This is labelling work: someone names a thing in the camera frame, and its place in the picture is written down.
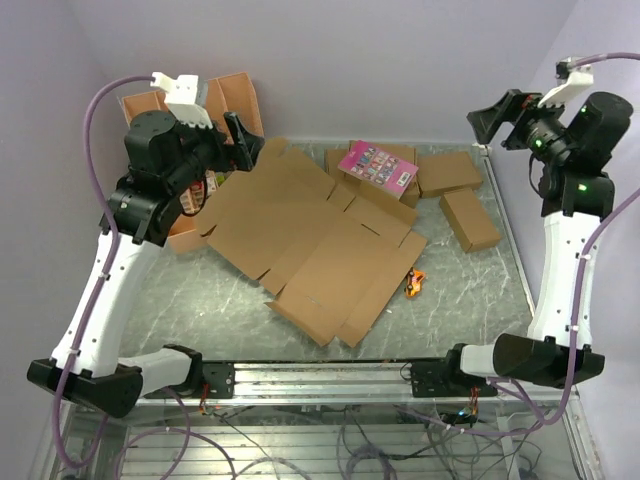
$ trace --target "wall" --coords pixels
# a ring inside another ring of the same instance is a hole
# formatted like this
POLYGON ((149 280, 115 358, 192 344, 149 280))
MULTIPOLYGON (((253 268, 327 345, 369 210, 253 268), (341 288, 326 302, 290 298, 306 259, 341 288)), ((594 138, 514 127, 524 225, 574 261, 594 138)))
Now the wall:
POLYGON ((531 80, 575 0, 71 3, 109 77, 249 71, 269 136, 453 142, 531 80))
MULTIPOLYGON (((3 478, 23 479, 51 404, 27 368, 60 339, 95 254, 100 217, 80 126, 105 77, 66 4, 3 2, 1 13, 0 465, 3 478)), ((99 110, 95 157, 113 184, 126 165, 113 139, 125 125, 115 101, 99 110)))
MULTIPOLYGON (((568 55, 600 52, 640 51, 637 19, 640 4, 614 0, 579 2, 534 76, 531 91, 546 92, 555 86, 555 62, 568 55)), ((640 63, 609 61, 594 65, 595 90, 616 93, 640 111, 640 63)), ((503 93, 496 92, 496 100, 503 93)), ((586 96, 574 101, 565 113, 568 123, 586 96)), ((496 174, 511 225, 534 296, 537 297, 544 259, 544 236, 540 200, 527 183, 526 153, 508 153, 498 145, 506 136, 496 137, 493 153, 496 174)), ((614 150, 606 171, 616 184, 616 204, 640 187, 640 120, 632 126, 614 150)), ((640 395, 640 297, 637 285, 640 267, 632 257, 640 234, 640 205, 633 205, 605 234, 593 289, 592 330, 594 349, 606 355, 605 372, 580 387, 589 424, 593 430, 608 478, 635 478, 639 422, 635 416, 622 417, 629 402, 640 395)))

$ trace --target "white label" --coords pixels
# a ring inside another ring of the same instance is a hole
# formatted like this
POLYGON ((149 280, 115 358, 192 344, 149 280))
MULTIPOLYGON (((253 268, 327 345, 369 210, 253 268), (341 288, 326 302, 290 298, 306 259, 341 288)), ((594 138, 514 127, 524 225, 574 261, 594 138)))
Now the white label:
POLYGON ((400 176, 400 180, 398 180, 396 182, 397 185, 400 185, 401 187, 404 187, 407 182, 409 181, 409 179, 411 178, 411 174, 409 172, 404 172, 401 176, 400 176))

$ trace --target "table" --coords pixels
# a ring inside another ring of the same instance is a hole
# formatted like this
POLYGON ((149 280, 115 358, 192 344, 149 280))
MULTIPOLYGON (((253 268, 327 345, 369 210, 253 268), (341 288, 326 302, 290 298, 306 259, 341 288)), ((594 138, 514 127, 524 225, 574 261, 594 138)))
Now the table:
MULTIPOLYGON (((323 166, 326 148, 347 144, 297 146, 323 166)), ((416 148, 419 154, 471 154, 485 180, 476 194, 503 240, 495 248, 466 254, 439 199, 421 199, 414 229, 429 240, 415 264, 428 275, 423 291, 408 300, 399 287, 356 348, 338 339, 319 347, 264 305, 272 296, 213 249, 175 255, 167 248, 142 286, 121 355, 151 353, 178 343, 202 352, 206 360, 389 359, 442 356, 456 343, 485 344, 503 332, 524 334, 531 302, 488 156, 471 145, 416 148)))

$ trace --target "orange tool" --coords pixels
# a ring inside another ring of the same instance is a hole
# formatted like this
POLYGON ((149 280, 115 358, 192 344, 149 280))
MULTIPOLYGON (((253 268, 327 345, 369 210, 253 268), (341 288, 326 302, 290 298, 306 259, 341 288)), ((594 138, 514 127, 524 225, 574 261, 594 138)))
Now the orange tool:
POLYGON ((420 270, 411 268, 407 273, 407 286, 404 287, 404 293, 407 298, 413 297, 416 293, 422 290, 422 281, 427 278, 427 275, 420 270))

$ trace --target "pink package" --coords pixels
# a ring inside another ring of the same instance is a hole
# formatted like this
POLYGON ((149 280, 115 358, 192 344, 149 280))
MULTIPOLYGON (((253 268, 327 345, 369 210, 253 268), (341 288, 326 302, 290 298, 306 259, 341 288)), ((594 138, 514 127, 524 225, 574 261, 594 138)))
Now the pink package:
POLYGON ((418 167, 370 143, 358 140, 338 164, 343 172, 400 198, 416 176, 418 167))

